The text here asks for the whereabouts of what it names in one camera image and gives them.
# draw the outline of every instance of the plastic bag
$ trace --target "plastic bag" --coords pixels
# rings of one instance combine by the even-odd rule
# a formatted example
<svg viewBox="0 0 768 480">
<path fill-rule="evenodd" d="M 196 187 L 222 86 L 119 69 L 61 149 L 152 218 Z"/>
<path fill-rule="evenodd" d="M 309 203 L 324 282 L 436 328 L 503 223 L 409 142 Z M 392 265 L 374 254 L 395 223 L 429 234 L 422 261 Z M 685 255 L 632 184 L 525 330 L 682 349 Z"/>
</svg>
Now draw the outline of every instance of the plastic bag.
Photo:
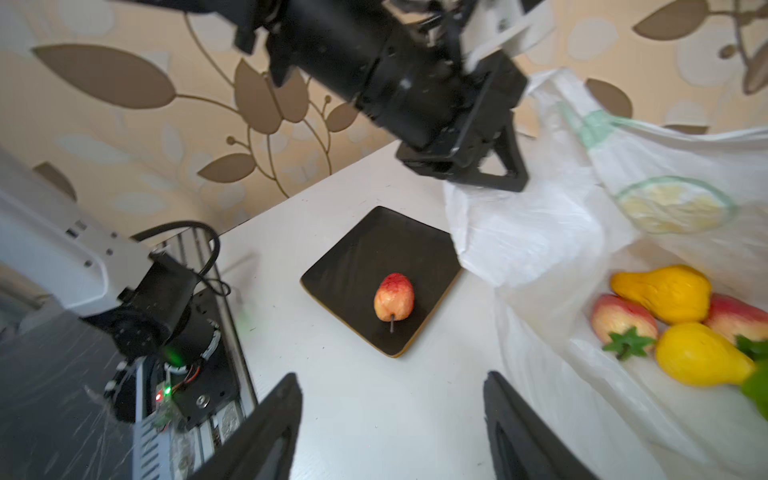
<svg viewBox="0 0 768 480">
<path fill-rule="evenodd" d="M 613 272 L 675 263 L 768 310 L 768 128 L 615 118 L 566 70 L 527 94 L 541 133 L 526 190 L 445 183 L 459 260 L 495 288 L 508 380 L 600 478 L 765 478 L 768 422 L 738 388 L 619 364 L 588 318 Z"/>
</svg>

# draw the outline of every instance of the black square plate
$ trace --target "black square plate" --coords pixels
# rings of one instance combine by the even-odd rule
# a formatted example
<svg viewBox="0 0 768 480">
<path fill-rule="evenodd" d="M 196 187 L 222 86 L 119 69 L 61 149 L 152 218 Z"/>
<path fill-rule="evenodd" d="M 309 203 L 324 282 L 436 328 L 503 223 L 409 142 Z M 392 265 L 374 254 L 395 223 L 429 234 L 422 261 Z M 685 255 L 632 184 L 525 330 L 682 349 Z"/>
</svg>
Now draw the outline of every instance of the black square plate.
<svg viewBox="0 0 768 480">
<path fill-rule="evenodd" d="M 366 342 L 401 356 L 458 276 L 451 236 L 389 208 L 376 207 L 301 277 L 304 289 Z M 413 284 L 413 312 L 395 332 L 373 311 L 384 277 L 402 273 Z"/>
</svg>

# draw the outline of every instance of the artificial apple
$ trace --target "artificial apple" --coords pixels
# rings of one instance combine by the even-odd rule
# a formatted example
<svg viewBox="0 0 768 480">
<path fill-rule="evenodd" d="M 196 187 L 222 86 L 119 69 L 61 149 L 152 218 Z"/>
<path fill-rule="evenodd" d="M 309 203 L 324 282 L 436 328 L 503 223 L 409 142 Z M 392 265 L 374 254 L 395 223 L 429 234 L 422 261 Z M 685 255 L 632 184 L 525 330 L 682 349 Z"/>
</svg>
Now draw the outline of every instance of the artificial apple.
<svg viewBox="0 0 768 480">
<path fill-rule="evenodd" d="M 768 313 L 728 295 L 712 295 L 710 314 L 703 324 L 734 345 L 739 335 L 752 342 L 768 340 Z"/>
<path fill-rule="evenodd" d="M 373 309 L 380 320 L 390 322 L 389 331 L 392 332 L 395 321 L 404 320 L 411 314 L 413 300 L 413 285 L 408 277 L 401 273 L 390 273 L 373 297 Z"/>
<path fill-rule="evenodd" d="M 604 344 L 617 352 L 619 360 L 632 355 L 647 356 L 659 338 L 656 319 L 640 305 L 615 295 L 603 295 L 592 311 L 592 329 Z"/>
</svg>

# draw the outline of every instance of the white table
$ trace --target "white table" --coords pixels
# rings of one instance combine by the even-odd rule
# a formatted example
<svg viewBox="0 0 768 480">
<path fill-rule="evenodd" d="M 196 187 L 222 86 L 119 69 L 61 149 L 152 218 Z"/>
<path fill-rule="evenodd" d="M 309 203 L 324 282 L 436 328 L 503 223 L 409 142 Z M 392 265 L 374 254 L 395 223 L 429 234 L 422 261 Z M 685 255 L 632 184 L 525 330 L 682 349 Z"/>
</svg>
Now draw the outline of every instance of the white table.
<svg viewBox="0 0 768 480">
<path fill-rule="evenodd" d="M 313 300 L 299 278 L 377 205 L 447 230 L 442 184 L 369 155 L 225 233 L 218 265 L 253 384 L 298 375 L 291 478 L 495 478 L 482 385 L 502 370 L 492 290 L 464 271 L 419 337 L 384 356 Z"/>
</svg>

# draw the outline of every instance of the floral wallpaper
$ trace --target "floral wallpaper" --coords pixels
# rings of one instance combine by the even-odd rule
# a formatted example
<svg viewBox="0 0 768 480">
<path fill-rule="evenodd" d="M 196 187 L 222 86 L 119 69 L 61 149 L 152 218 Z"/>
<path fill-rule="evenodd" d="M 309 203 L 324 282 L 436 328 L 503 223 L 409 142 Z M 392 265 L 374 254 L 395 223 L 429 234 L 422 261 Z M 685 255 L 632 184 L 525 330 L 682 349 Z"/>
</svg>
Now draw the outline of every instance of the floral wallpaper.
<svg viewBox="0 0 768 480">
<path fill-rule="evenodd" d="M 768 0 L 550 0 L 515 59 L 568 67 L 613 114 L 689 134 L 768 124 Z M 0 0 L 0 144 L 107 225 L 225 231 L 394 138 L 295 71 L 282 88 L 216 15 Z M 536 135 L 529 100 L 515 122 Z"/>
<path fill-rule="evenodd" d="M 768 124 L 768 0 L 551 0 L 556 29 L 515 59 L 567 67 L 612 114 L 688 134 Z M 516 112 L 536 135 L 531 101 Z"/>
<path fill-rule="evenodd" d="M 0 144 L 107 225 L 224 231 L 394 138 L 216 15 L 0 0 Z"/>
</svg>

